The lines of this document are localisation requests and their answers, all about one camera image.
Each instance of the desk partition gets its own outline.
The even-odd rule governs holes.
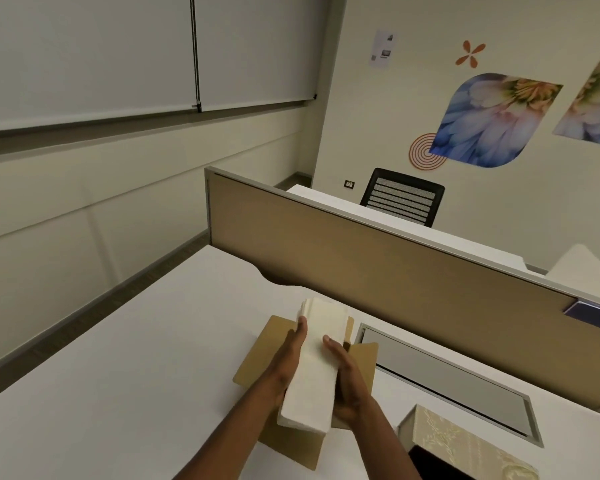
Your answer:
[[[600,299],[222,170],[205,179],[216,248],[600,410],[600,328],[564,315]]]

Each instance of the red circle wall sticker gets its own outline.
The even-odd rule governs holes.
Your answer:
[[[435,170],[447,161],[445,157],[429,153],[435,137],[435,133],[426,133],[418,136],[411,144],[409,148],[409,161],[418,170]]]

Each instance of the white desk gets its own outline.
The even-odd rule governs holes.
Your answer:
[[[309,296],[206,247],[0,394],[0,480],[170,479],[240,395],[232,377],[272,314]],[[419,403],[539,469],[600,480],[600,415],[369,315],[356,320],[528,394],[541,449],[383,372],[373,395],[396,426]],[[317,471],[257,444],[245,479],[366,478],[349,431]]]
[[[362,205],[358,205],[348,200],[334,197],[323,192],[318,192],[317,190],[309,189],[307,187],[303,187],[302,185],[294,185],[288,190],[288,192],[295,195],[300,195],[300,197],[304,197],[315,202],[323,203],[329,207],[333,207],[334,209],[343,210],[344,212],[348,212],[355,216],[364,217],[370,221],[393,227],[394,229],[415,234],[416,236],[423,237],[424,239],[437,242],[444,246],[448,246],[480,258],[488,259],[498,264],[503,264],[504,266],[509,266],[536,276],[542,276],[542,274],[528,270],[524,259],[515,254],[490,248],[483,244],[478,244],[477,242],[469,241],[453,234],[448,234],[431,227],[425,227],[405,219],[401,219],[400,217],[384,214],[378,210],[364,207]]]

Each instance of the white paper poster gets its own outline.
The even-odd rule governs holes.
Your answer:
[[[393,44],[395,43],[395,33],[387,30],[376,31],[374,46],[371,49],[371,58],[369,65],[371,67],[387,67],[389,58],[393,52]]]

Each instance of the floor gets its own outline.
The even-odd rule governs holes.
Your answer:
[[[311,177],[295,174],[280,182],[276,187],[282,190],[288,190],[296,184],[310,187]],[[18,355],[8,363],[5,363],[0,367],[0,393],[46,361],[51,355],[58,352],[58,350],[69,345],[92,326],[96,325],[96,323],[100,322],[120,306],[128,302],[131,298],[135,297],[138,293],[158,281],[183,261],[193,256],[200,249],[208,245],[208,243],[208,234],[200,236],[195,241],[186,245],[183,249],[159,262],[144,274],[138,276],[132,282],[129,282],[124,287],[114,291],[108,297],[97,302],[94,306],[85,310],[71,320],[71,322],[51,333],[48,337],[40,340],[21,355]]]

